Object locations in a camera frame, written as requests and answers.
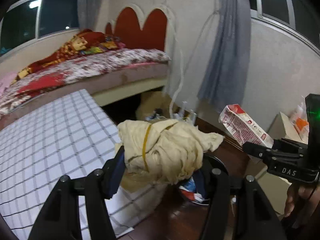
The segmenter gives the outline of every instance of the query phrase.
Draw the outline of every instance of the hand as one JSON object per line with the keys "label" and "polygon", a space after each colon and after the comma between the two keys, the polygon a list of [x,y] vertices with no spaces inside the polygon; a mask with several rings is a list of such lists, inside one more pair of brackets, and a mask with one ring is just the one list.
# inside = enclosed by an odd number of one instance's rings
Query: hand
{"label": "hand", "polygon": [[[297,200],[298,196],[307,200],[311,195],[313,189],[314,189],[314,186],[299,187],[294,184],[290,185],[287,191],[287,200],[285,202],[284,217],[290,216],[290,214],[294,209],[295,201]],[[319,201],[320,201],[320,187],[318,186],[298,217],[300,224],[305,225],[306,223],[308,223],[313,212],[316,210],[316,207],[318,206]]]}

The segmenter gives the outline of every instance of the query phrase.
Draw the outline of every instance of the floral bedsheet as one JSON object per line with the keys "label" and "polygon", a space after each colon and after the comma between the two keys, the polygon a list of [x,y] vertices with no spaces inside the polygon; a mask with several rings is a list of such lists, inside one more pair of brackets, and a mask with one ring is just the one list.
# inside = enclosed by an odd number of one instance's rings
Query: floral bedsheet
{"label": "floral bedsheet", "polygon": [[32,98],[80,80],[137,63],[168,63],[157,49],[120,49],[76,58],[30,74],[11,85],[0,98],[0,118]]}

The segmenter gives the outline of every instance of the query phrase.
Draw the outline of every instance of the cloth bundle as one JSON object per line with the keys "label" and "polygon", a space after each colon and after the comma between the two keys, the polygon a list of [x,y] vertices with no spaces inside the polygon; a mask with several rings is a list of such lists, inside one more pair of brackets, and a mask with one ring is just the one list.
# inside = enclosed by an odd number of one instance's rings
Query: cloth bundle
{"label": "cloth bundle", "polygon": [[203,133],[183,121],[168,119],[150,124],[126,120],[118,125],[124,145],[126,172],[121,185],[134,192],[149,183],[176,184],[202,166],[203,153],[223,141],[217,133]]}

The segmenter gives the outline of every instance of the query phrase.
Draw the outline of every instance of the ceiling light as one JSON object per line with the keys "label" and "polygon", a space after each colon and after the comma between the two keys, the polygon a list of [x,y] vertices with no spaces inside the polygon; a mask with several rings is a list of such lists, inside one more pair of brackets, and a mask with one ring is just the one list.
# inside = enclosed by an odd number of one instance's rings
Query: ceiling light
{"label": "ceiling light", "polygon": [[40,0],[34,0],[31,3],[29,3],[29,8],[30,9],[38,7],[38,6],[40,6]]}

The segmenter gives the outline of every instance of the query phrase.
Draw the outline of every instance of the red headboard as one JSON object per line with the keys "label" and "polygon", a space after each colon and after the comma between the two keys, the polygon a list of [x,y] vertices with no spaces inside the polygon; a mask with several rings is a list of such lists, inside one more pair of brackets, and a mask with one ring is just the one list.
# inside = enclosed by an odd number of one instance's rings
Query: red headboard
{"label": "red headboard", "polygon": [[112,33],[111,24],[106,26],[106,34],[121,38],[128,49],[159,49],[164,51],[167,31],[167,17],[160,9],[154,9],[145,20],[140,30],[139,20],[135,11],[124,8],[119,14]]}

